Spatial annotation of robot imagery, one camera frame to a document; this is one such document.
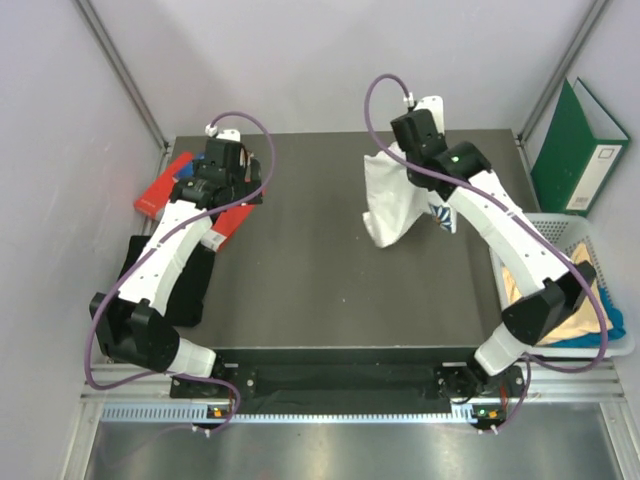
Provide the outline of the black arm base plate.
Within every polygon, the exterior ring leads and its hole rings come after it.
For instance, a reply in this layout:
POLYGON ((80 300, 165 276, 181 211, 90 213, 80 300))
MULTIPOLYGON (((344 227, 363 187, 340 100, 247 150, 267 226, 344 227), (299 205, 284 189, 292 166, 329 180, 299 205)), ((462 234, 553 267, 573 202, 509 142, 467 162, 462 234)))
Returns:
POLYGON ((411 392, 422 397, 461 398, 471 395, 516 397, 524 388, 519 367, 481 385, 463 364, 226 364, 213 377, 234 384, 243 397, 257 399, 276 393, 411 392))

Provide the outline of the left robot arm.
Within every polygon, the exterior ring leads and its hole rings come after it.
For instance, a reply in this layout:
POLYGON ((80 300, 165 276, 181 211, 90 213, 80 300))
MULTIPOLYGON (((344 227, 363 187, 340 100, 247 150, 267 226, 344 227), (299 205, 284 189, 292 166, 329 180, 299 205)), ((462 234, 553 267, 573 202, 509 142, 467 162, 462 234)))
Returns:
POLYGON ((189 172, 177 171, 166 186, 154 233, 132 238, 130 266, 112 291, 92 299, 89 343, 118 362, 191 376, 194 387, 212 397, 227 382, 216 352, 177 329, 201 318, 215 223, 229 210, 261 203, 261 165, 238 130, 217 127, 209 128, 203 152, 188 165, 189 172))

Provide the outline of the white flower print t-shirt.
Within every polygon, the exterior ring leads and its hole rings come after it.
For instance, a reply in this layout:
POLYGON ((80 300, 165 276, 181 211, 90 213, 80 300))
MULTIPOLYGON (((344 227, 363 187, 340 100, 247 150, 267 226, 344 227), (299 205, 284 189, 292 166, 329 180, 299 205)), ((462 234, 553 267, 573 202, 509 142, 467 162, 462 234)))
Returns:
POLYGON ((413 185, 406 168, 384 151, 364 156, 366 201, 365 228, 379 248, 398 242, 423 215, 439 227, 457 231, 457 212, 437 192, 413 185))

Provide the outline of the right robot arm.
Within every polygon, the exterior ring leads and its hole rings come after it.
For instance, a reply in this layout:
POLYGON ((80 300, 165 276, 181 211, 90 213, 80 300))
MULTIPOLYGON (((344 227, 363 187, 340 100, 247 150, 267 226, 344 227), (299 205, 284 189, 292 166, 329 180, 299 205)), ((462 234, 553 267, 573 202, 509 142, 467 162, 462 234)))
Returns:
POLYGON ((467 384, 487 396, 503 372, 576 313, 583 302, 598 302, 592 291, 596 271, 574 263, 547 242, 503 188, 489 160, 472 143, 447 144, 439 96, 407 95, 405 114, 392 120, 409 181, 435 193, 461 214, 506 266, 521 294, 501 313, 501 322, 467 362, 467 384))

